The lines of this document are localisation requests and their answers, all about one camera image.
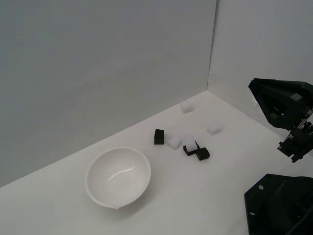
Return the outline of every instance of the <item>white table surface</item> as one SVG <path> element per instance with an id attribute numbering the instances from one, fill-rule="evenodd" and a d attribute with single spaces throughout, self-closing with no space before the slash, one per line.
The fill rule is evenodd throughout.
<path id="1" fill-rule="evenodd" d="M 313 177 L 311 157 L 291 163 L 276 149 L 279 136 L 221 99 L 206 91 L 191 101 L 191 113 L 173 106 L 1 187 L 0 234 L 247 235 L 243 195 L 260 178 L 266 173 Z M 224 129 L 211 136 L 206 127 L 214 123 Z M 188 157 L 182 146 L 153 145 L 156 128 L 194 135 L 210 159 Z M 89 199 L 84 176 L 95 157 L 118 146 L 145 154 L 152 176 L 136 202 L 115 210 Z"/>

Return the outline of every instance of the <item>cube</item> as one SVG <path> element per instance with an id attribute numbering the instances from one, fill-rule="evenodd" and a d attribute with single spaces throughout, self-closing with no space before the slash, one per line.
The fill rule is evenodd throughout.
<path id="1" fill-rule="evenodd" d="M 177 150 L 181 144 L 181 139 L 176 138 L 176 137 L 171 137 L 168 141 L 167 144 L 171 146 L 172 149 Z"/>
<path id="2" fill-rule="evenodd" d="M 206 148 L 199 148 L 196 152 L 196 155 L 199 159 L 199 161 L 202 161 L 204 159 L 208 159 L 210 157 L 209 151 L 207 151 Z"/>
<path id="3" fill-rule="evenodd" d="M 164 131 L 163 130 L 156 129 L 155 144 L 164 144 Z"/>
<path id="4" fill-rule="evenodd" d="M 190 101 L 185 100 L 180 103 L 180 109 L 183 114 L 189 113 L 194 110 L 194 107 L 190 103 Z"/>
<path id="5" fill-rule="evenodd" d="M 191 155 L 197 153 L 197 149 L 194 150 L 194 151 L 188 152 L 188 150 L 187 150 L 187 148 L 186 148 L 186 145 L 183 147 L 183 150 L 184 150 L 184 152 L 187 154 L 187 156 L 191 156 Z"/>

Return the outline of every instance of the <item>black cube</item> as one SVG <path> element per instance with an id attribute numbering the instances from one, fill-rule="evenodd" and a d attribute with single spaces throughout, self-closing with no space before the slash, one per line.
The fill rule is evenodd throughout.
<path id="1" fill-rule="evenodd" d="M 196 155 L 199 159 L 199 161 L 202 161 L 204 159 L 208 159 L 210 157 L 209 151 L 207 151 L 206 148 L 199 148 L 196 152 Z"/>
<path id="2" fill-rule="evenodd" d="M 164 131 L 156 129 L 155 144 L 164 144 Z"/>

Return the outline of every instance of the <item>white wall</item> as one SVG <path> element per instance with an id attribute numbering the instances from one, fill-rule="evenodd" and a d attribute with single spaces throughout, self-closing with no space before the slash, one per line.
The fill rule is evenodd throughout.
<path id="1" fill-rule="evenodd" d="M 0 186 L 206 89 L 215 0 L 2 0 Z"/>
<path id="2" fill-rule="evenodd" d="M 313 84 L 312 0 L 219 0 L 208 90 L 276 133 L 248 88 L 253 78 Z"/>

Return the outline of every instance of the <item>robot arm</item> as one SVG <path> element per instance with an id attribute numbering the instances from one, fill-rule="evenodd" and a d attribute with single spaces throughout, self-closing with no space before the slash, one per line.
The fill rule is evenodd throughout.
<path id="1" fill-rule="evenodd" d="M 290 131 L 278 149 L 295 163 L 313 149 L 313 86 L 306 82 L 255 78 L 249 84 L 268 122 Z"/>

